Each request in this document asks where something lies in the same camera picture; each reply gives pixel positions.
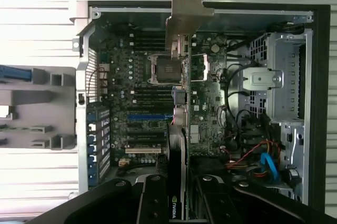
metal frame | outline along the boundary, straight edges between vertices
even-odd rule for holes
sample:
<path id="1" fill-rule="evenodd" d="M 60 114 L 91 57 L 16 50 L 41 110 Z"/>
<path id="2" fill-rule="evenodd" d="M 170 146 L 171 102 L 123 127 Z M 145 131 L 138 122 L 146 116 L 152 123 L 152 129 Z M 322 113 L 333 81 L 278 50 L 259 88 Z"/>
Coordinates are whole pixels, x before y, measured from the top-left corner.
<path id="1" fill-rule="evenodd" d="M 159 12 L 169 12 L 171 2 L 89 2 L 93 6 L 93 11 L 102 10 L 102 12 L 111 12 L 111 9 L 99 8 L 99 6 L 120 7 L 118 11 L 128 12 L 135 7 L 140 7 L 137 11 L 144 9 L 142 7 L 160 8 Z M 310 88 L 311 94 L 306 98 L 307 126 L 304 134 L 309 135 L 310 146 L 304 150 L 309 153 L 309 166 L 306 173 L 309 174 L 309 195 L 308 204 L 320 211 L 324 211 L 325 196 L 322 193 L 325 190 L 325 157 L 326 157 L 326 116 L 328 100 L 328 69 L 329 69 L 329 36 L 330 36 L 330 6 L 327 5 L 286 5 L 286 4 L 249 4 L 249 3 L 224 3 L 224 2 L 204 2 L 205 7 L 215 8 L 215 12 L 224 11 L 276 11 L 284 14 L 284 11 L 290 12 L 312 12 L 314 22 L 311 27 L 314 32 L 312 44 L 312 59 L 307 61 L 307 67 L 311 69 L 311 75 L 307 76 L 307 88 Z"/>

circuit board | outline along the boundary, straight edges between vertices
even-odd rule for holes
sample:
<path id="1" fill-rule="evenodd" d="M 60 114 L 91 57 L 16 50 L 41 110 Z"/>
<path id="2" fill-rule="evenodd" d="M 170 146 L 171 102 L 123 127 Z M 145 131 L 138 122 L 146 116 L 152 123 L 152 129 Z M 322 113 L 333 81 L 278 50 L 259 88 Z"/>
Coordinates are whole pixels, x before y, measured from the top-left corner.
<path id="1" fill-rule="evenodd" d="M 226 62 L 225 44 L 225 37 L 216 33 L 197 33 L 192 39 L 196 56 L 191 68 L 191 125 L 198 135 L 191 144 L 192 155 L 220 154 L 218 139 L 223 129 L 216 111 L 223 104 L 218 73 Z M 156 155 L 165 152 L 166 125 L 172 122 L 174 108 L 172 87 L 181 81 L 177 81 L 177 74 L 166 79 L 160 75 L 162 70 L 175 68 L 167 59 L 170 57 L 165 57 L 164 48 L 165 32 L 128 30 L 112 33 L 99 50 L 100 57 L 110 63 L 105 102 L 111 109 L 114 165 L 155 163 Z"/>

metal bracket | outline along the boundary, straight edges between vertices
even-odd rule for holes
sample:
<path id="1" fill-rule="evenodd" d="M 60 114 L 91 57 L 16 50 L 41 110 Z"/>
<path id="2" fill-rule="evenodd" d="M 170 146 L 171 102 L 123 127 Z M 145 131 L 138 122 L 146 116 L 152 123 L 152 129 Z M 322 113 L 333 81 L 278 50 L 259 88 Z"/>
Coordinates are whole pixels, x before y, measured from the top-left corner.
<path id="1" fill-rule="evenodd" d="M 266 67 L 249 67 L 243 70 L 243 88 L 249 91 L 267 91 L 283 86 L 283 72 Z"/>
<path id="2" fill-rule="evenodd" d="M 214 9 L 205 8 L 203 0 L 172 0 L 172 13 L 166 20 L 165 46 L 172 57 L 188 54 L 189 39 L 200 25 L 214 16 Z"/>

motherboard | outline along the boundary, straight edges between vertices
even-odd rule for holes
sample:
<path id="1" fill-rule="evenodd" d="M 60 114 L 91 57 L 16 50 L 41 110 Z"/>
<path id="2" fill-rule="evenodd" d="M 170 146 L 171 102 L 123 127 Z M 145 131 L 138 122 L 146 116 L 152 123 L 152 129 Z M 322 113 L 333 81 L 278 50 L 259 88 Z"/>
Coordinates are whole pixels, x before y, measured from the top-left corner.
<path id="1" fill-rule="evenodd" d="M 226 37 L 197 33 L 192 38 L 192 108 L 190 153 L 221 154 L 219 139 L 224 129 L 218 107 L 225 61 Z M 104 102 L 111 110 L 112 162 L 154 165 L 166 152 L 167 125 L 173 123 L 172 89 L 183 84 L 181 61 L 165 51 L 165 32 L 129 28 L 111 33 L 99 55 L 108 63 Z"/>

